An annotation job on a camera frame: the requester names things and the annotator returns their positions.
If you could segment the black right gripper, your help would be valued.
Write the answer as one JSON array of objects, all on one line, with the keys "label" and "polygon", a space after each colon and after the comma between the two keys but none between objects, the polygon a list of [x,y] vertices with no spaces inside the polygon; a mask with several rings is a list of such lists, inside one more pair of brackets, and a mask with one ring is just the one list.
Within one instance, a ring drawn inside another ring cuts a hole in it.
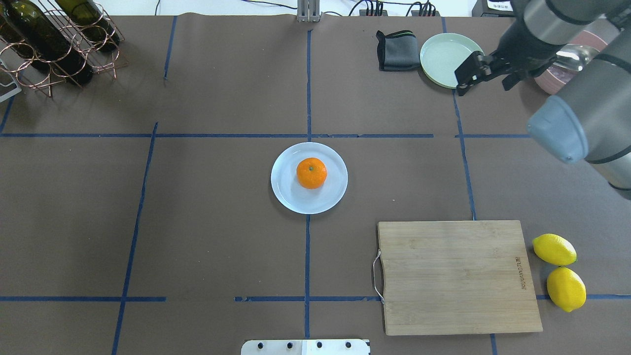
[{"label": "black right gripper", "polygon": [[455,70],[456,93],[464,96],[471,87],[503,76],[502,87],[511,90],[519,82],[536,78],[553,62],[552,45],[509,44],[491,54],[471,52]]}]

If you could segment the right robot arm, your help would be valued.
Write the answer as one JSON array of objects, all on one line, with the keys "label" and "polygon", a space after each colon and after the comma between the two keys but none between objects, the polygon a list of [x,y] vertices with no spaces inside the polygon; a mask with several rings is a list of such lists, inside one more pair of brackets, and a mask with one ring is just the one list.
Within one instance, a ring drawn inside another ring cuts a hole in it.
[{"label": "right robot arm", "polygon": [[589,163],[620,196],[631,195],[630,2],[513,0],[515,21],[491,54],[475,51],[455,70],[456,91],[501,76],[504,90],[535,78],[597,18],[619,34],[527,122],[527,132],[567,164]]}]

